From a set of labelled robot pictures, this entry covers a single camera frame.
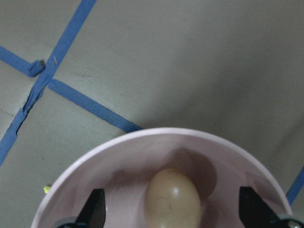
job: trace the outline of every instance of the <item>egg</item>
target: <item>egg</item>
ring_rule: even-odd
[[[150,181],[144,197],[149,228],[198,228],[201,201],[193,182],[176,169],[164,169]]]

